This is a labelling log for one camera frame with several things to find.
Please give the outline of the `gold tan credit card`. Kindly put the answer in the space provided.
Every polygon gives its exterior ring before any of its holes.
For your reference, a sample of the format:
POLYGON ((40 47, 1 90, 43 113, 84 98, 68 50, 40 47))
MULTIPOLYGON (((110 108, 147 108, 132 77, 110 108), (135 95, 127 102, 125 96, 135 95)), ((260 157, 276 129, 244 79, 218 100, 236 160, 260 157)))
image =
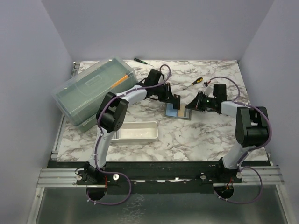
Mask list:
POLYGON ((180 118, 185 117, 185 104, 180 105, 180 109, 178 110, 178 117, 180 118))

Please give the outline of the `blue credit card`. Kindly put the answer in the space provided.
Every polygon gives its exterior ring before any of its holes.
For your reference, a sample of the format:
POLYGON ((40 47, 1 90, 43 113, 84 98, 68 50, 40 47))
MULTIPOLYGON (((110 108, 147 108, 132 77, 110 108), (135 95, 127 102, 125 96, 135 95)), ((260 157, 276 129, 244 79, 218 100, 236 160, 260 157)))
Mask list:
POLYGON ((174 109, 173 104, 167 103, 166 106, 165 106, 165 116, 177 117, 178 116, 178 109, 174 109))

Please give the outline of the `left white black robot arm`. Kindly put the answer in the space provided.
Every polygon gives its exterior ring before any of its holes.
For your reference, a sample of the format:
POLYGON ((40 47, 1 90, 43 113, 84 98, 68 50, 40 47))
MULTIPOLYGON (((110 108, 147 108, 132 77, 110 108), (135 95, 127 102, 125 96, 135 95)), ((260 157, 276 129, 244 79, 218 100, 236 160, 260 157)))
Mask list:
POLYGON ((148 76, 132 88, 116 94, 108 92, 105 95, 96 114, 97 138, 94 150, 91 158, 84 165, 84 172, 87 173, 87 178, 91 183, 99 184, 103 181, 103 174, 112 174, 102 168, 106 164, 112 137, 123 125, 129 106, 151 96, 157 96, 159 102, 169 103, 174 109, 180 109, 180 96, 172 94, 168 82, 171 77, 171 69, 166 64, 161 67, 166 67, 169 70, 168 76, 163 82, 159 82, 160 78, 164 77, 162 69, 151 69, 148 76))

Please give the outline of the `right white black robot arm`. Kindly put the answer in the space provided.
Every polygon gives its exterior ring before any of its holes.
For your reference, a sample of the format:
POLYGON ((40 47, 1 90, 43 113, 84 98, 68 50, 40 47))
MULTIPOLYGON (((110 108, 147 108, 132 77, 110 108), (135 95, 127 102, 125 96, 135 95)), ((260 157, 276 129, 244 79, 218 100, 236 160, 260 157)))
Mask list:
POLYGON ((252 151, 266 146, 271 139, 267 109, 228 100, 225 84, 208 85, 205 91, 198 92, 186 108, 216 112, 235 119, 236 143, 220 159, 222 167, 215 171, 215 178, 221 183, 231 179, 231 170, 237 170, 252 151))

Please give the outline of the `grey card holder wallet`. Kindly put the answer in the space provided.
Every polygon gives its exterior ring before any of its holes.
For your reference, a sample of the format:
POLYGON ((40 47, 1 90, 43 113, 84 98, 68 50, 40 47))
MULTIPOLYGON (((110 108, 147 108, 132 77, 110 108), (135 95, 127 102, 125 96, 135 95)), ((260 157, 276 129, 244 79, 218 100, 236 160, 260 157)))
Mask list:
POLYGON ((185 104, 180 105, 180 109, 174 109, 173 104, 166 103, 164 106, 164 117, 172 119, 191 120, 192 111, 185 107, 185 104))

